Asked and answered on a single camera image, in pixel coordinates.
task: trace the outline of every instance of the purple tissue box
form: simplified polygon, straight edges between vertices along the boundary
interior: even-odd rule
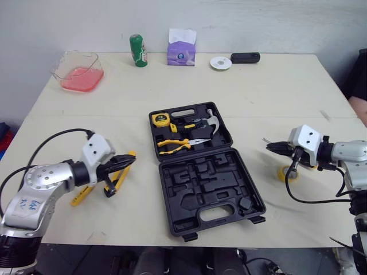
[[[175,42],[168,45],[167,64],[178,66],[195,66],[195,44]]]

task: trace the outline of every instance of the toolbox latch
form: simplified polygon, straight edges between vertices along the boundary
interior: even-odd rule
[[[194,241],[195,239],[197,239],[197,233],[190,233],[187,235],[183,235],[182,237],[185,242]]]
[[[252,221],[252,223],[255,225],[257,223],[264,222],[265,217],[257,216],[257,217],[250,218],[249,220]]]

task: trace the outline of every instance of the table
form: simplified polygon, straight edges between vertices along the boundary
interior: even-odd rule
[[[77,207],[69,203],[79,188],[64,195],[57,202],[43,242],[297,248],[335,246],[336,243],[329,240],[332,236],[351,244],[350,236],[355,228],[348,203],[304,205],[293,201],[284,184],[276,178],[276,170],[290,164],[290,160],[267,151],[262,141],[262,138],[286,140],[291,128],[301,124],[330,135],[331,142],[367,138],[366,128],[315,56],[264,54],[258,65],[236,65],[226,72],[208,68],[206,64],[213,56],[210,54],[198,54],[195,68],[168,67],[163,65],[164,54],[151,54],[147,70],[138,68],[139,72],[131,65],[130,55],[111,53],[100,56],[106,77],[88,95],[64,92],[54,79],[50,79],[0,162],[0,176],[4,178],[24,166],[34,149],[51,134],[75,127],[93,129],[102,134],[110,139],[119,154],[136,151],[137,161],[122,189],[110,199],[104,196],[102,183]],[[278,63],[282,68],[275,70]],[[271,76],[272,70],[275,70],[277,79],[260,77],[267,73]],[[246,81],[249,74],[252,78]],[[144,76],[142,79],[145,81],[137,81],[140,76]],[[176,85],[180,76],[181,85]],[[283,89],[280,79],[286,80]],[[268,82],[274,84],[274,90],[263,91],[261,87],[270,89]],[[311,100],[306,100],[306,88],[300,86],[300,82],[312,88],[309,97],[315,98],[323,91],[327,100],[320,99],[312,104]],[[196,93],[189,90],[184,93],[184,87],[192,87]],[[224,87],[227,88],[223,94],[219,90]],[[171,91],[174,91],[174,96],[168,97]],[[162,102],[156,97],[157,92]],[[266,97],[271,100],[261,101]],[[286,108],[285,103],[296,103],[298,97],[302,98],[302,104],[297,108]],[[233,137],[232,147],[238,149],[265,201],[267,212],[264,216],[267,220],[258,225],[240,221],[199,231],[198,240],[184,243],[182,238],[173,237],[169,232],[159,162],[155,157],[147,114],[155,109],[210,100],[217,104]],[[60,136],[45,146],[34,163],[55,163],[70,158],[78,160],[84,143],[82,133]],[[299,172],[300,178],[291,188],[296,196],[304,199],[331,199],[342,182],[337,172],[305,168],[300,168]],[[15,194],[19,181],[20,175],[4,189],[2,207]]]

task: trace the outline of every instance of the black toolbox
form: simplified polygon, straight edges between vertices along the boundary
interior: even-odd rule
[[[157,127],[152,116],[168,113],[170,122],[177,128],[209,118],[208,109],[219,120],[219,128],[212,135],[214,126],[194,127],[183,132],[172,132],[171,127]],[[185,241],[197,239],[197,232],[230,222],[249,219],[253,223],[264,222],[261,215],[266,207],[253,183],[238,151],[231,147],[233,140],[213,102],[154,111],[149,114],[155,153],[160,161],[159,173],[165,197],[170,230],[174,236]],[[167,139],[207,139],[210,141],[193,145],[169,155],[159,152],[179,147],[157,143]],[[229,215],[205,221],[204,210],[226,207]]]

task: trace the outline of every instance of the hammer head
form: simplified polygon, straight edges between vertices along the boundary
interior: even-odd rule
[[[206,121],[209,125],[215,125],[213,135],[218,131],[219,129],[219,119],[215,115],[213,115],[212,109],[207,109],[206,112],[210,115],[210,118],[208,118]]]

